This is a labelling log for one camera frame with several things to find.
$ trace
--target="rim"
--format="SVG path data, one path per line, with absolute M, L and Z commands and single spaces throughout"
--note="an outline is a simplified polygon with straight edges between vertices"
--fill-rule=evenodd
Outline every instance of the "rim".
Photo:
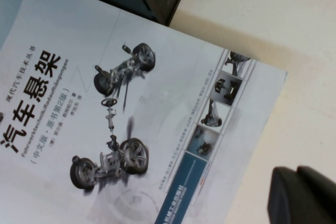
M 110 88 L 110 82 L 109 82 L 109 79 L 105 76 L 103 76 L 102 74 L 100 74 L 100 77 L 99 77 L 99 82 L 100 82 L 100 85 L 108 90 Z
M 78 167 L 78 175 L 84 183 L 89 183 L 90 182 L 90 174 L 92 171 L 92 165 L 89 162 L 83 162 L 79 167 Z
M 143 45 L 141 47 L 141 50 L 138 53 L 139 55 L 139 60 L 142 63 L 153 63 L 154 62 L 154 53 L 153 51 L 150 49 L 150 47 Z
M 138 142 L 133 142 L 129 145 L 129 158 L 137 168 L 146 166 L 147 154 L 144 146 Z

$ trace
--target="tire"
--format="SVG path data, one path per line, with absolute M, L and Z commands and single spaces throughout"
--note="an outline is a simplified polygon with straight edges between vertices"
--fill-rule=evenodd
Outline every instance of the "tire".
M 80 174 L 81 166 L 88 165 L 89 169 L 93 169 L 96 165 L 88 158 L 81 158 L 78 162 L 73 163 L 70 168 L 70 178 L 74 186 L 79 189 L 92 190 L 94 185 L 82 179 Z
M 125 151 L 124 159 L 127 164 L 125 171 L 129 174 L 144 174 L 148 169 L 149 152 L 147 147 L 137 138 L 128 140 L 128 148 Z
M 94 86 L 96 87 L 96 90 L 99 93 L 104 94 L 105 96 L 112 94 L 114 88 L 112 88 L 110 92 L 107 92 L 109 90 L 109 85 L 107 84 L 105 77 L 100 73 L 95 75 L 93 82 L 95 84 Z
M 148 51 L 151 52 L 151 56 L 153 57 L 152 61 L 150 61 L 150 62 L 144 62 L 143 60 L 141 60 L 141 58 L 139 57 L 139 52 L 142 51 L 142 47 L 145 47 Z M 141 63 L 140 69 L 142 71 L 149 72 L 149 71 L 151 71 L 155 67 L 155 63 L 156 63 L 155 53 L 150 48 L 150 46 L 148 46 L 146 43 L 140 43 L 139 45 L 137 45 L 136 47 L 134 47 L 132 53 L 134 55 L 138 55 L 138 61 Z

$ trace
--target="white table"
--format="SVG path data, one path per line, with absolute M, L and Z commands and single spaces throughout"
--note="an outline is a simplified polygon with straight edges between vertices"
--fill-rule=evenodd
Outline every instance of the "white table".
M 182 0 L 171 27 L 289 72 L 225 223 L 269 223 L 275 166 L 336 181 L 335 0 Z

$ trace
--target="wheel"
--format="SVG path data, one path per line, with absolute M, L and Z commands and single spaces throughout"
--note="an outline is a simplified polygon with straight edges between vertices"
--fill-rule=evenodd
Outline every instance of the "wheel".
M 104 94 L 106 96 L 112 94 L 114 88 L 112 87 L 112 89 L 109 92 L 107 92 L 110 88 L 110 83 L 108 79 L 105 76 L 103 76 L 101 73 L 98 73 L 95 75 L 93 82 L 95 84 L 94 86 L 96 87 L 96 90 L 99 93 Z
M 125 171 L 129 174 L 144 174 L 149 163 L 149 154 L 146 146 L 137 138 L 130 138 L 124 153 L 127 164 Z
M 92 190 L 95 185 L 90 183 L 90 171 L 96 165 L 88 158 L 80 158 L 73 162 L 70 168 L 70 178 L 74 186 L 79 189 Z
M 150 46 L 145 43 L 141 43 L 133 49 L 132 53 L 138 56 L 138 60 L 141 64 L 140 69 L 142 71 L 149 72 L 154 68 L 156 58 L 155 53 Z

